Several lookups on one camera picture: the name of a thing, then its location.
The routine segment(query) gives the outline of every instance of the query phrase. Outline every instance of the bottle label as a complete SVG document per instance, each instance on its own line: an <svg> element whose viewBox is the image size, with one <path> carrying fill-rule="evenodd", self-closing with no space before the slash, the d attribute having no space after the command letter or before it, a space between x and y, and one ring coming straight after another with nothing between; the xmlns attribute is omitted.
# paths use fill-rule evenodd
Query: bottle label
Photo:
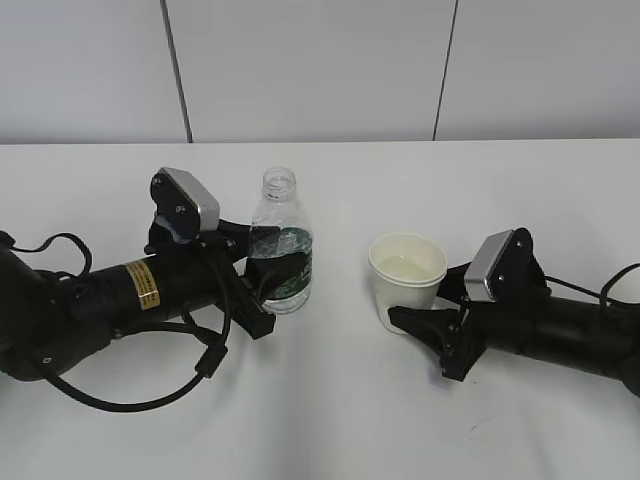
<svg viewBox="0 0 640 480"><path fill-rule="evenodd" d="M295 277L290 278L278 287L269 297L268 300L284 300L293 297L303 291L311 283L311 252L307 255L307 263L304 270Z"/></svg>

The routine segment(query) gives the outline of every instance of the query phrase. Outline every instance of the warning label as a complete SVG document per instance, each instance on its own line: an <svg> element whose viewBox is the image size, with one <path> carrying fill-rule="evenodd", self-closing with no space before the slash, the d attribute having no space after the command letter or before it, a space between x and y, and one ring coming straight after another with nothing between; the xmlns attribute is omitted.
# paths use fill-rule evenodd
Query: warning label
<svg viewBox="0 0 640 480"><path fill-rule="evenodd" d="M158 292L158 286L153 278L149 266L144 260L136 260L135 262L127 263L125 265L134 285L138 292L138 298L140 299L140 308L142 310L149 310L160 305L160 293Z"/></svg>

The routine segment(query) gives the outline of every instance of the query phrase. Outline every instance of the bottle neck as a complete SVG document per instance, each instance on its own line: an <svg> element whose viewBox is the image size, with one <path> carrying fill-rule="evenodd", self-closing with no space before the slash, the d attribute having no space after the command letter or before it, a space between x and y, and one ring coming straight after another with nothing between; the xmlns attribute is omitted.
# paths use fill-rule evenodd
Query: bottle neck
<svg viewBox="0 0 640 480"><path fill-rule="evenodd" d="M273 167L264 173L262 195L274 202L285 202L296 196L296 177L291 170Z"/></svg>

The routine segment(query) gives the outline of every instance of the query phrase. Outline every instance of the white table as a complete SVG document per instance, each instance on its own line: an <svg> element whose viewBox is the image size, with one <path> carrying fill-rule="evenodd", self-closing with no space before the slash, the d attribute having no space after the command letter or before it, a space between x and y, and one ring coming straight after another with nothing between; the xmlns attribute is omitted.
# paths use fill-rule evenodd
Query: white table
<svg viewBox="0 0 640 480"><path fill-rule="evenodd" d="M3 375L0 478L637 479L640 400L621 383L496 351L465 383L442 379L426 348L381 326L366 278L384 232L424 234L454 265L527 226L548 274L598 289L640 257L639 153L636 140L0 147L0 227L23 246L75 232L95 268L142 256L163 165L192 171L237 222L263 170L287 165L316 235L307 306L256 342L234 325L218 374L172 406L106 414ZM64 242L28 262L81 265ZM639 286L612 293L637 300ZM197 318L220 324L213 309ZM201 351L141 335L66 378L147 400Z"/></svg>

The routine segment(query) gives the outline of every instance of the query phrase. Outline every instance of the paper cup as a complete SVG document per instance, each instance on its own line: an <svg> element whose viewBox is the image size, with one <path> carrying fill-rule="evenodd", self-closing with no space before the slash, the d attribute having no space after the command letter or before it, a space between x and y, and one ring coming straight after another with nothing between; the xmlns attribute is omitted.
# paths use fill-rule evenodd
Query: paper cup
<svg viewBox="0 0 640 480"><path fill-rule="evenodd" d="M447 274L447 256L438 246L413 233L388 233L369 249L373 291L382 324L394 333L388 310L402 306L430 309Z"/></svg>

